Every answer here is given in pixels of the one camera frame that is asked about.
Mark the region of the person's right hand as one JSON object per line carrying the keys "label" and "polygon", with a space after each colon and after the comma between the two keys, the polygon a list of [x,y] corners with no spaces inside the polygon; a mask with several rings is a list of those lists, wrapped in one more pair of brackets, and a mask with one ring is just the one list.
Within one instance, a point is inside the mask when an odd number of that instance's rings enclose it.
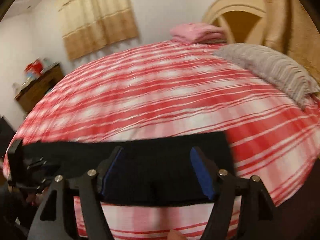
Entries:
{"label": "person's right hand", "polygon": [[187,238],[177,230],[170,230],[167,235],[167,240],[187,240]]}

